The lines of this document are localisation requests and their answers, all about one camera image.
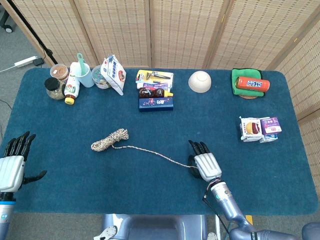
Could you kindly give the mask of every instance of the rope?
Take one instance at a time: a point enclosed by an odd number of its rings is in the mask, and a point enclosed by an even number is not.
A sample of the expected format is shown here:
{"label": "rope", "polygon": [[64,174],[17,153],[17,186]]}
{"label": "rope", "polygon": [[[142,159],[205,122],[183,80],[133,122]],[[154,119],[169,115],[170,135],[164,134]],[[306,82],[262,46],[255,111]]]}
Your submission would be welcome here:
{"label": "rope", "polygon": [[106,138],[101,139],[100,141],[96,141],[96,142],[92,143],[91,149],[94,150],[94,151],[97,151],[97,152],[101,152],[103,150],[106,150],[110,146],[112,146],[114,149],[126,149],[126,148],[137,149],[137,150],[140,150],[140,151],[145,151],[145,152],[148,152],[148,153],[152,153],[152,154],[158,155],[158,156],[160,156],[160,157],[162,157],[164,159],[167,159],[168,161],[170,161],[170,162],[172,162],[174,164],[178,164],[178,165],[180,165],[182,167],[185,167],[185,168],[195,168],[195,169],[197,168],[196,166],[189,166],[189,165],[185,165],[185,164],[182,164],[180,162],[174,161],[171,158],[169,158],[167,156],[164,156],[161,153],[158,153],[156,151],[151,151],[151,150],[148,150],[148,149],[140,148],[140,147],[137,147],[137,146],[130,146],[130,145],[128,145],[128,146],[119,146],[119,147],[114,146],[114,143],[120,142],[120,140],[127,140],[127,139],[129,139],[128,130],[120,128],[117,131],[111,133]]}

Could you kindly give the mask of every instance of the woven panel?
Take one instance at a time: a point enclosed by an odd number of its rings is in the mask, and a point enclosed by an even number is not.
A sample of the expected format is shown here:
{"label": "woven panel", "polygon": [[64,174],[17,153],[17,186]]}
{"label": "woven panel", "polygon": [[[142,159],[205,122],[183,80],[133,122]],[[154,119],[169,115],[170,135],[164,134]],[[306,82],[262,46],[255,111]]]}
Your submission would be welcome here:
{"label": "woven panel", "polygon": [[153,0],[152,64],[202,68],[223,0]]}
{"label": "woven panel", "polygon": [[80,52],[86,63],[97,65],[68,0],[13,2],[58,63],[70,66]]}
{"label": "woven panel", "polygon": [[236,0],[210,68],[264,70],[319,0]]}
{"label": "woven panel", "polygon": [[151,67],[146,0],[76,2],[100,62],[115,54],[125,67]]}
{"label": "woven panel", "polygon": [[276,68],[288,82],[298,120],[320,109],[320,22]]}
{"label": "woven panel", "polygon": [[316,192],[320,198],[320,116],[303,123],[300,131]]}

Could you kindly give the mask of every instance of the blue tablecloth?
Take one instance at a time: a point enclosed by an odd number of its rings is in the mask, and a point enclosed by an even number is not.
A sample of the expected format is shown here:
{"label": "blue tablecloth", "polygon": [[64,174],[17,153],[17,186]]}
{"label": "blue tablecloth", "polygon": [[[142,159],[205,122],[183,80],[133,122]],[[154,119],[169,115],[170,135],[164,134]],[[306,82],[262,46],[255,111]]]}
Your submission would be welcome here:
{"label": "blue tablecloth", "polygon": [[[81,87],[73,106],[47,96],[49,69],[24,75],[1,151],[11,138],[36,133],[26,176],[47,170],[15,195],[19,212],[211,214],[201,199],[207,183],[187,168],[135,149],[92,151],[93,142],[119,128],[135,145],[186,164],[188,140],[203,141],[214,153],[235,200],[246,214],[297,215],[316,210],[318,198],[284,75],[263,71],[271,83],[266,96],[233,95],[230,70],[206,70],[210,91],[190,90],[192,69],[174,72],[174,110],[139,112],[135,77],[126,69],[124,95],[113,89]],[[278,117],[279,139],[242,142],[242,117]]]}

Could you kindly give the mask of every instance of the carpet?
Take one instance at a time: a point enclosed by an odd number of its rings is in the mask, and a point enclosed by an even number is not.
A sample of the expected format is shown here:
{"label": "carpet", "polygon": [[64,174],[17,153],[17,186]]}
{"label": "carpet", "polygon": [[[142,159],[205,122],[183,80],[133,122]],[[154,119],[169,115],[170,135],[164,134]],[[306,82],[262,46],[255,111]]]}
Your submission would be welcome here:
{"label": "carpet", "polygon": [[[47,170],[39,182],[15,195],[18,212],[211,214],[202,202],[207,184],[163,158],[134,149],[94,152],[93,142],[119,128],[135,145],[186,164],[188,140],[203,141],[215,155],[222,179],[245,214],[299,215],[315,212],[318,198],[285,77],[263,71],[271,83],[264,97],[232,93],[231,71],[207,70],[210,91],[191,91],[192,69],[175,73],[174,110],[139,112],[135,76],[126,69],[124,96],[113,89],[80,88],[75,105],[49,98],[48,68],[24,75],[0,151],[25,131],[36,133],[26,176]],[[282,127],[271,143],[241,142],[239,116],[277,117]]]}

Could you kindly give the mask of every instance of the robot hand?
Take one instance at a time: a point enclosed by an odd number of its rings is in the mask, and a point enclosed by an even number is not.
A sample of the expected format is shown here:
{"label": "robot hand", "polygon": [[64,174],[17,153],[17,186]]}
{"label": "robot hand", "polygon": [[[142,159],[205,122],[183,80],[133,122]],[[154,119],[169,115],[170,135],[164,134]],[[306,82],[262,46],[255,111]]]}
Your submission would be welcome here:
{"label": "robot hand", "polygon": [[195,162],[198,171],[191,167],[191,174],[196,178],[203,178],[208,183],[214,179],[221,177],[222,171],[218,165],[215,156],[209,151],[206,144],[202,141],[200,143],[189,140],[195,156],[190,155],[188,158],[189,165]]}
{"label": "robot hand", "polygon": [[35,134],[29,136],[29,133],[27,131],[11,139],[6,145],[4,155],[0,158],[0,193],[15,193],[23,184],[38,181],[47,173],[42,171],[38,176],[25,177],[30,145],[36,137]]}

